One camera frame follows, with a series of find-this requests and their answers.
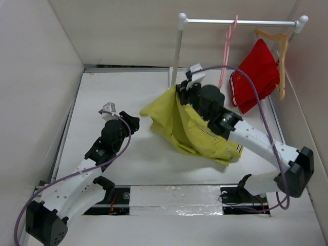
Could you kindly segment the yellow-green trousers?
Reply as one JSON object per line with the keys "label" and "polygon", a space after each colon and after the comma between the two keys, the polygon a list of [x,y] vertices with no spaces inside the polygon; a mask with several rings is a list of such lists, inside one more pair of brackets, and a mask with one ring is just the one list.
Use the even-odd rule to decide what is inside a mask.
{"label": "yellow-green trousers", "polygon": [[180,103],[174,88],[145,106],[139,114],[150,117],[153,120],[150,129],[183,154],[205,157],[225,166],[242,155],[242,145],[212,133],[192,106]]}

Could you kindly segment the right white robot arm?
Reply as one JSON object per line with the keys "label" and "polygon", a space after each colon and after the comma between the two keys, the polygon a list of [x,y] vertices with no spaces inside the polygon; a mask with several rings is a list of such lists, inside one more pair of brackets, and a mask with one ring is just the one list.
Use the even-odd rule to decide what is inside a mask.
{"label": "right white robot arm", "polygon": [[246,175],[238,184],[237,196],[248,202],[256,195],[283,192],[294,198],[302,195],[314,173],[313,151],[297,149],[252,127],[240,115],[224,107],[224,95],[214,85],[183,81],[175,87],[179,103],[191,106],[212,134],[235,142],[262,157],[277,170]]}

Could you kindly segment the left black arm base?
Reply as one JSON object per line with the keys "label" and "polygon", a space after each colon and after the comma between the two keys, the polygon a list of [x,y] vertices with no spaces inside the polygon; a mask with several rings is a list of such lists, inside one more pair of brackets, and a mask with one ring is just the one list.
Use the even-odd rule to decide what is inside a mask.
{"label": "left black arm base", "polygon": [[106,192],[102,201],[96,203],[84,212],[84,215],[129,215],[130,214],[130,186],[116,186],[112,181],[100,176],[93,181],[102,186]]}

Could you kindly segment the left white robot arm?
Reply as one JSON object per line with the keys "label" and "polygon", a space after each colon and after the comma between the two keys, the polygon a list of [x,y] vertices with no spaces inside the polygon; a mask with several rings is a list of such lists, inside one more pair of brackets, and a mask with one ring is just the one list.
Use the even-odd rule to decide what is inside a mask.
{"label": "left white robot arm", "polygon": [[123,142],[139,130],[140,119],[124,111],[102,109],[100,114],[105,126],[75,171],[53,182],[52,192],[26,207],[25,230],[43,245],[59,245],[75,218],[114,198],[115,184],[103,172],[127,149]]}

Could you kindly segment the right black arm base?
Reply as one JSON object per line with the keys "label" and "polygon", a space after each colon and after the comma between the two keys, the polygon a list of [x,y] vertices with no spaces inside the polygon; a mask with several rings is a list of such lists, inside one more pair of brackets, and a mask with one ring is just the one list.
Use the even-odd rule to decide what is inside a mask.
{"label": "right black arm base", "polygon": [[246,175],[238,184],[220,186],[218,201],[222,204],[224,215],[271,214],[266,195],[254,196],[244,188],[250,176]]}

